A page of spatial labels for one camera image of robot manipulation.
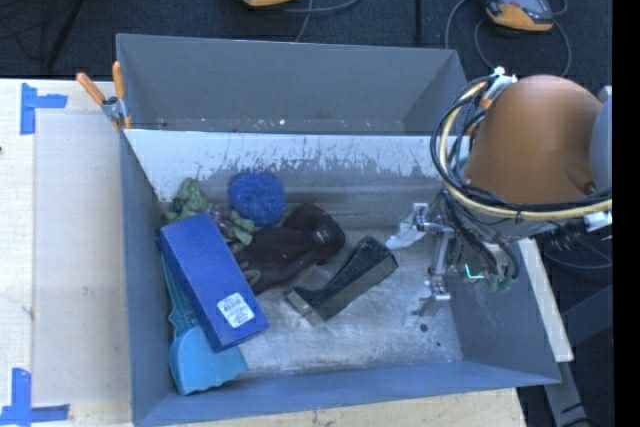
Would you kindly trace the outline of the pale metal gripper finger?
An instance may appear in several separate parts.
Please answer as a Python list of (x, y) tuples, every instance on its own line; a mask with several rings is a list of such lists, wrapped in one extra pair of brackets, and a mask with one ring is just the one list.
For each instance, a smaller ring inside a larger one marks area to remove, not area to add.
[(397, 250), (408, 248), (421, 240), (426, 234), (424, 222), (428, 209), (428, 203), (414, 203), (412, 209), (399, 221), (396, 231), (387, 238), (385, 245), (391, 250)]
[(424, 279), (424, 285), (418, 294), (412, 314), (417, 317), (427, 317), (437, 314), (450, 301), (445, 278), (442, 275), (429, 276)]

